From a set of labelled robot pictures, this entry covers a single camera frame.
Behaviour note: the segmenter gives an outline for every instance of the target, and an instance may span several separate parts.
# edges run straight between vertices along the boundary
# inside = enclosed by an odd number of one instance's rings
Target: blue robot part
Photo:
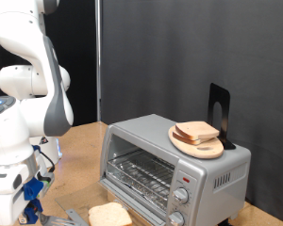
[[[36,213],[38,212],[43,212],[41,203],[39,200],[35,199],[29,202],[28,206],[25,209],[25,215],[27,217],[27,223],[21,223],[21,225],[25,225],[25,224],[35,224],[39,217],[36,215]]]
[[[23,189],[25,193],[25,200],[32,201],[35,200],[43,189],[44,183],[38,181],[36,178],[32,178],[29,182],[24,184]]]

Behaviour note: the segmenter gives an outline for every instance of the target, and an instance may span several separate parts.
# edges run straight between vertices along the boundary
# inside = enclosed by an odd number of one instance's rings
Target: red indicator light
[[[187,179],[187,178],[183,178],[183,180],[185,181],[185,182],[187,182],[187,183],[189,183],[190,182],[190,180],[189,179]]]

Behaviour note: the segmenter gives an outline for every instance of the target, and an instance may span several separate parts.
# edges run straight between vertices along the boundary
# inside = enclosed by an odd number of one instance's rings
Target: metal bracket
[[[69,209],[66,210],[65,212],[70,220],[80,223],[81,226],[89,226],[89,224],[86,223],[85,220],[82,217],[80,217],[79,214],[74,209]]]
[[[228,139],[226,139],[230,102],[229,92],[228,90],[211,83],[208,100],[208,124],[210,124],[211,126],[213,125],[213,112],[216,102],[218,102],[222,108],[221,130],[218,139],[220,139],[220,141],[223,143],[225,150],[234,150],[236,149],[236,146],[232,144]]]

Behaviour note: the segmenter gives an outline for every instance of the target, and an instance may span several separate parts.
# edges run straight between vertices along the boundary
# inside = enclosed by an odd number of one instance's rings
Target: black plate holder
[[[210,124],[211,126],[213,126],[213,113],[216,102],[220,104],[222,109],[221,130],[218,139],[220,139],[220,141],[223,143],[225,150],[234,150],[236,149],[236,146],[232,144],[228,139],[226,139],[230,102],[229,92],[228,90],[211,83],[208,100],[208,124]]]

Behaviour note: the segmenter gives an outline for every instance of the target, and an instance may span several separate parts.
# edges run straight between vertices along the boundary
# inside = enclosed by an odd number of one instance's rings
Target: gray wall
[[[231,93],[228,137],[252,152],[247,199],[283,220],[283,0],[104,0],[102,121],[205,121]]]

